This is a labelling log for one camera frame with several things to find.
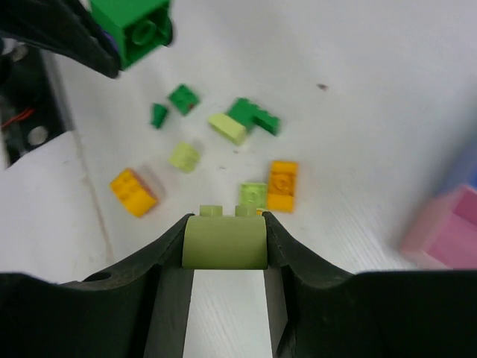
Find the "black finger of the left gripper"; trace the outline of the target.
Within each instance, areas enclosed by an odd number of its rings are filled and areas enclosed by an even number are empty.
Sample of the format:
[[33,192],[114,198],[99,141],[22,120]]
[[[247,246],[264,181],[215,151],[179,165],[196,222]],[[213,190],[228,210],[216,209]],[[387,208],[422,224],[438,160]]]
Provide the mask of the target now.
[[5,0],[1,36],[71,58],[108,78],[117,78],[117,49],[80,1]]

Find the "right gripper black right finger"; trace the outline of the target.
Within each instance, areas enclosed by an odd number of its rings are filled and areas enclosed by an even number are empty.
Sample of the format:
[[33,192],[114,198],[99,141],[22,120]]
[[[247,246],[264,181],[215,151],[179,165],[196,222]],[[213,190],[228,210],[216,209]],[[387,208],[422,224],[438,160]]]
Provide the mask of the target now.
[[275,357],[474,357],[474,271],[351,274],[264,213]]

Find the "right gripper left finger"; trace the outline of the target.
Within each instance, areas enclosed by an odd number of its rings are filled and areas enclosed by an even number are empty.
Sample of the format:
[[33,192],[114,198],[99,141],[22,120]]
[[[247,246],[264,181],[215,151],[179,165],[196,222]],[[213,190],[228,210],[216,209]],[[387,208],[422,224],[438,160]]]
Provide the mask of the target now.
[[194,273],[182,267],[187,218],[82,281],[1,275],[3,357],[181,357]]

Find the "dark green lego brick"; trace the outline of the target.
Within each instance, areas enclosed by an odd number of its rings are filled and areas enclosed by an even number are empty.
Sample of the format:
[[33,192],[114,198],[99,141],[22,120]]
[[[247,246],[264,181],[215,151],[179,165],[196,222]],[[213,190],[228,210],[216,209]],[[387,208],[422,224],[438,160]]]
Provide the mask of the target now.
[[123,70],[173,40],[169,0],[92,0],[90,13],[116,46]]

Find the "pale green rounded lego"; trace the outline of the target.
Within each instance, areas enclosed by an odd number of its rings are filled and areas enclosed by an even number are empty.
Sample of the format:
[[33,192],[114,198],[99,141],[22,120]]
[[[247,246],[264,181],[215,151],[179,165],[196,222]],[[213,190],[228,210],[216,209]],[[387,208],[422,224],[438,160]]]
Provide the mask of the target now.
[[182,267],[264,270],[268,267],[265,217],[191,216],[183,238]]

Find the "lime green lego brick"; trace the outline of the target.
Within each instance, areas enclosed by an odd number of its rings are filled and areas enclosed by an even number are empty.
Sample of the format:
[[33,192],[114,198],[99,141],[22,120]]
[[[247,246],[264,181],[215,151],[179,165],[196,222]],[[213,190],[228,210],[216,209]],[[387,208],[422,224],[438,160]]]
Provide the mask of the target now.
[[239,190],[239,204],[264,210],[267,207],[267,191],[266,183],[242,183]]

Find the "pale green small lego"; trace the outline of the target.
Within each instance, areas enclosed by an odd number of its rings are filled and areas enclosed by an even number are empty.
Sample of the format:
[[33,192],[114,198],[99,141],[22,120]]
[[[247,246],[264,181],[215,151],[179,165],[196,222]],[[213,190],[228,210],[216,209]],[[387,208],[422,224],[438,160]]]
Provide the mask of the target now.
[[203,147],[198,141],[181,141],[175,145],[168,162],[184,173],[191,173],[200,162],[202,152]]

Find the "dark green stepped lego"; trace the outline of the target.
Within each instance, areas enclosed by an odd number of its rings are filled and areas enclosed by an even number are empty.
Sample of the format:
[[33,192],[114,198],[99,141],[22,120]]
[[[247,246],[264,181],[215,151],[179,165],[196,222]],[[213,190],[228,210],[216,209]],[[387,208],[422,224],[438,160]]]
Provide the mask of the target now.
[[248,98],[237,98],[227,111],[227,115],[245,126],[247,132],[250,132],[255,126],[259,126],[268,133],[277,136],[281,129],[281,121],[278,117],[262,109]]

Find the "pale green long lego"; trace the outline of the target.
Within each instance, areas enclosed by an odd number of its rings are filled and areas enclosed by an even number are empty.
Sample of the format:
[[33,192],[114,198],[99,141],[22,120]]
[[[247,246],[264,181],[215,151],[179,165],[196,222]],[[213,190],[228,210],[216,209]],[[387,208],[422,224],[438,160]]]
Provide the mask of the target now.
[[246,140],[246,127],[225,113],[211,115],[207,121],[215,131],[235,145],[241,145]]

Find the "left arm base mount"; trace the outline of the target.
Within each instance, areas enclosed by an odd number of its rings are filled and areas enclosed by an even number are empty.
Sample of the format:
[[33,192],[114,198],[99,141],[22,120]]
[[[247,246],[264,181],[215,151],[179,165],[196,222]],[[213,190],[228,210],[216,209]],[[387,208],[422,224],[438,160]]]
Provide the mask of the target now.
[[54,55],[1,39],[1,163],[73,129]]

